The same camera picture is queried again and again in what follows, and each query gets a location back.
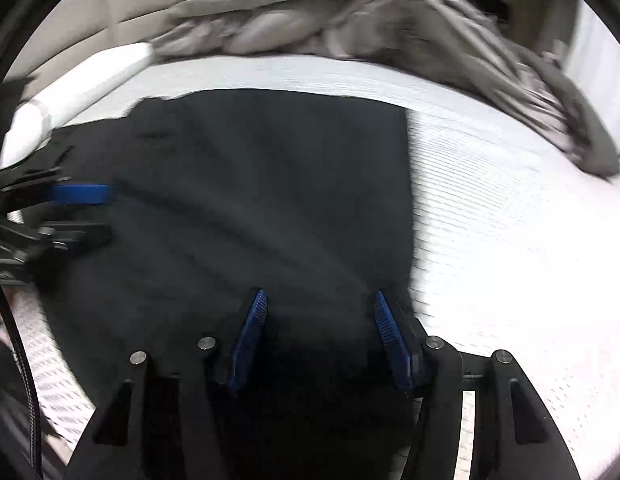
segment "textured white fabric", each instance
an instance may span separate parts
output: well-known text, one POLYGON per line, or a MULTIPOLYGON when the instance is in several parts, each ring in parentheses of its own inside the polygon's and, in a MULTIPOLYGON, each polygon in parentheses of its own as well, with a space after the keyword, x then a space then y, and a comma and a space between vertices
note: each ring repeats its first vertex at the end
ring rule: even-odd
POLYGON ((20 290, 12 300, 14 319, 19 327, 37 388, 42 413, 50 425, 74 449, 94 406, 68 369, 36 293, 20 290))
MULTIPOLYGON (((411 110, 419 319, 459 350, 509 349, 583 480, 596 478, 620 448, 619 191, 488 105, 351 61, 213 57, 152 66, 71 122, 122 116, 145 96, 213 88, 358 96, 411 110)), ((471 457, 466 400, 458 479, 468 478, 471 457)))

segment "black cloth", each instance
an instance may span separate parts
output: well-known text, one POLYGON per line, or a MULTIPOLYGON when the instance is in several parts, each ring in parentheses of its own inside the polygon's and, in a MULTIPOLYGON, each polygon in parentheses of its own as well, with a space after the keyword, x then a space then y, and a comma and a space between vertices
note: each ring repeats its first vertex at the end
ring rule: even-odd
POLYGON ((387 474, 412 407, 391 384, 368 301, 391 286, 410 304, 403 108, 204 91, 58 130, 24 166, 58 153, 74 181, 116 193, 72 215, 108 222, 116 241, 43 291, 52 332, 95 402, 131 352, 149 351, 169 373, 260 286, 269 314, 254 378, 224 412, 241 477, 387 474))

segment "black cable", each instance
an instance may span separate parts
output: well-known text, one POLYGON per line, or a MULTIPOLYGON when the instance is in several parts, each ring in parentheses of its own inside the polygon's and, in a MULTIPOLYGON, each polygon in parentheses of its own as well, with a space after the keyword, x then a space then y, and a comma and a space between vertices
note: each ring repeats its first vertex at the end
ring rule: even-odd
POLYGON ((5 297, 4 290, 0 285, 0 314, 4 320, 4 326, 10 336, 10 343, 14 350, 14 357, 17 363, 17 368, 23 379, 23 386, 26 391, 26 398, 28 399, 28 415, 30 417, 30 464, 34 471, 42 477, 41 474, 41 414, 39 411, 39 399, 37 399, 37 390, 34 385, 34 378, 32 377, 32 370, 30 370, 30 364, 28 363, 28 357, 26 355, 25 348, 23 347, 23 341, 19 334, 17 323, 12 315, 12 310, 8 304, 8 299, 5 297))

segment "gray blanket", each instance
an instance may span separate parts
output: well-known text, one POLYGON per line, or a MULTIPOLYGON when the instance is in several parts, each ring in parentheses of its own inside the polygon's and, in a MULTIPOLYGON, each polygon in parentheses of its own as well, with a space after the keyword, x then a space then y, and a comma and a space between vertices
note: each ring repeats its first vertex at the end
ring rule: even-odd
POLYGON ((159 58, 263 52, 360 59, 481 96, 587 173, 619 173, 614 143, 559 70, 509 43, 465 0, 183 0, 159 58))

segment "metal pin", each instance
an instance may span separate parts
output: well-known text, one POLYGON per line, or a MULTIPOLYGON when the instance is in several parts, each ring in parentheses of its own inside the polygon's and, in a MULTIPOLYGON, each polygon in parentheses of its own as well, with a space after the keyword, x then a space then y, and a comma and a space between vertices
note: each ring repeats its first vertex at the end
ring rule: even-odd
POLYGON ((143 361, 146 360, 146 357, 148 357, 146 355, 146 353, 142 350, 137 350, 136 352, 134 352, 132 355, 130 355, 130 362, 133 365, 139 365, 141 364, 143 361))
POLYGON ((443 348, 444 344, 445 342, 438 335, 431 335, 426 339, 426 345, 432 350, 439 350, 439 348, 443 348))
POLYGON ((28 261, 28 253, 26 251, 22 251, 22 250, 17 250, 14 251, 14 253, 12 254, 12 257, 17 260, 18 262, 21 262, 22 264, 24 264, 25 262, 28 261))
POLYGON ((52 227, 41 226, 39 228, 39 234, 45 236, 52 236, 55 233, 55 230, 52 227))
POLYGON ((216 339, 213 337, 202 337, 197 343, 197 346, 202 350, 212 350, 215 345, 216 339))
POLYGON ((496 360, 499 363, 503 363, 504 365, 510 364, 512 362, 512 354, 507 350, 497 350, 496 351, 496 360))

